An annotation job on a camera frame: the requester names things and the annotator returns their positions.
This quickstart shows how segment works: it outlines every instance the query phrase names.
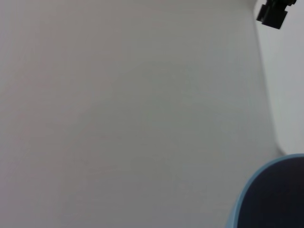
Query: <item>white surface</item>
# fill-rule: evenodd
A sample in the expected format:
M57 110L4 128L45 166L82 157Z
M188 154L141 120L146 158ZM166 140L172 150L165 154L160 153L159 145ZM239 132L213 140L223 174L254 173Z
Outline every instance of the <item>white surface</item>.
M257 2L255 15L265 3ZM277 142L283 152L292 154L304 152L304 2L286 10L280 30L258 21L256 26Z
M2 0L0 227L224 227L276 152L250 4Z

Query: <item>dark blue object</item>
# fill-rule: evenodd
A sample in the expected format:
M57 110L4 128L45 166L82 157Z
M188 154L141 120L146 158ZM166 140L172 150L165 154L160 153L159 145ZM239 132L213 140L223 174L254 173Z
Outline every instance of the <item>dark blue object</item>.
M245 185L226 228L304 227L304 154L269 162Z

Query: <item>light blue rim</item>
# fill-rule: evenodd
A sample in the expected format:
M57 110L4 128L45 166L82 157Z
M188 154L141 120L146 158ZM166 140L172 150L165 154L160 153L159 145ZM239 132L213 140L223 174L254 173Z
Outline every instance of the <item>light blue rim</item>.
M247 190L249 189L249 187L251 186L252 182L257 178L258 175L260 175L265 169L269 168L270 166L278 163L278 162L282 162L285 161L287 159L291 159L291 158L301 158L304 157L304 153L299 153L299 154L291 154L291 155L286 155L277 159L274 159L268 163L266 163L265 165L263 165L258 171L256 171L252 177L248 180L248 182L246 183L245 187L243 188L238 201L237 201L237 206L236 206L236 210L235 210L235 214L234 214L234 219L233 219L233 228L237 228L238 227L238 217L239 217L239 211L241 209L241 204L243 202L243 199L247 193Z

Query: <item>white wall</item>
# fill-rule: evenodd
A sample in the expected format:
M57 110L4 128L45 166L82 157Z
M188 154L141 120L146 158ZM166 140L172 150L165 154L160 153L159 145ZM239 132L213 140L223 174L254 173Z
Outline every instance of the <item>white wall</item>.
M223 227L276 153L249 5L2 0L0 226Z
M255 15L265 0L259 0ZM304 152L304 2L287 7L280 30L256 23L275 134L285 153Z

